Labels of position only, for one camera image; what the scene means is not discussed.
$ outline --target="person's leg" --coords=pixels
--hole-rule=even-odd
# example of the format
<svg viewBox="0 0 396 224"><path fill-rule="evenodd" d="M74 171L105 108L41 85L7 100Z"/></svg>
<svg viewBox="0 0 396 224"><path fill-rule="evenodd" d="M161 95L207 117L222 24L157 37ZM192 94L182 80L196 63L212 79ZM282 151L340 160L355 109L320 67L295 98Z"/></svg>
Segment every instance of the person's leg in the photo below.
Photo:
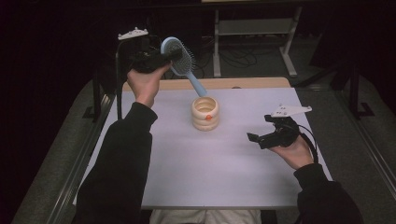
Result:
<svg viewBox="0 0 396 224"><path fill-rule="evenodd" d="M207 210L205 224L262 224L260 210Z"/></svg>
<svg viewBox="0 0 396 224"><path fill-rule="evenodd" d="M205 210L165 210L155 209L149 219L150 224L198 224L205 223Z"/></svg>

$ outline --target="white table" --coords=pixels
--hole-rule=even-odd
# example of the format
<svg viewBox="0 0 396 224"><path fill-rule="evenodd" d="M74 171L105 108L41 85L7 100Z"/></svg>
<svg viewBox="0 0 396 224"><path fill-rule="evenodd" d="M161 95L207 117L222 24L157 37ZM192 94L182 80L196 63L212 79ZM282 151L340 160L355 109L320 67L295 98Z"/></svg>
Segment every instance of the white table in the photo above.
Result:
<svg viewBox="0 0 396 224"><path fill-rule="evenodd" d="M153 146L142 207L147 209L280 209L296 206L301 191L293 170L269 150L248 141L247 133L272 133L264 115L279 104L300 105L295 89L208 90L220 105L219 126L200 132L191 124L194 90L159 91L153 110ZM134 96L122 95L122 114ZM310 129L305 114L292 116ZM93 167L104 135L117 119L114 104L93 152L86 174ZM331 179L318 152L319 162Z"/></svg>

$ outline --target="cup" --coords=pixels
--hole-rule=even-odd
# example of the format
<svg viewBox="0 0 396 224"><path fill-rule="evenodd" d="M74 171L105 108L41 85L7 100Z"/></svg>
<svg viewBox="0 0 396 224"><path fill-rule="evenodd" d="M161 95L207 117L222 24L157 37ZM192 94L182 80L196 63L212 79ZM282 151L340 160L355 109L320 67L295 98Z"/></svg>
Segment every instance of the cup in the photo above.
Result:
<svg viewBox="0 0 396 224"><path fill-rule="evenodd" d="M191 104L191 116L196 129L212 131L219 125L219 103L209 96L199 97Z"/></svg>

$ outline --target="hand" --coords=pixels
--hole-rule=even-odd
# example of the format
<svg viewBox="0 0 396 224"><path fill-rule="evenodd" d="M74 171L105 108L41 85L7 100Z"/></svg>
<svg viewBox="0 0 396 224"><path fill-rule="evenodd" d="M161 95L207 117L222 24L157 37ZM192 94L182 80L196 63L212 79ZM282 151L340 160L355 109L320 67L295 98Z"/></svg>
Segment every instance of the hand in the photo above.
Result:
<svg viewBox="0 0 396 224"><path fill-rule="evenodd" d="M160 79L170 66L171 64L167 64L150 74L138 73L134 69L128 73L127 82L138 103L150 108L154 105L154 97L160 88Z"/></svg>
<svg viewBox="0 0 396 224"><path fill-rule="evenodd" d="M295 170L314 162L308 144L300 135L289 147L272 147L269 149L283 158Z"/></svg>

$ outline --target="black sleeve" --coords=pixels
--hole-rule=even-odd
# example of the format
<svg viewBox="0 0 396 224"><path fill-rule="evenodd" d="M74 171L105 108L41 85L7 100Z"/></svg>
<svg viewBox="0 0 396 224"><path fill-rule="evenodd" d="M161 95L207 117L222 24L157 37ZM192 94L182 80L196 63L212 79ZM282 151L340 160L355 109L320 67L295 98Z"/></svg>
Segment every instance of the black sleeve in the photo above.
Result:
<svg viewBox="0 0 396 224"><path fill-rule="evenodd" d="M78 191L73 223L138 223L146 186L157 115L133 103L125 119L113 123L99 156Z"/></svg>
<svg viewBox="0 0 396 224"><path fill-rule="evenodd" d="M299 223L363 223L361 212L341 184L329 181L318 163L298 169L297 177L302 191L298 195Z"/></svg>

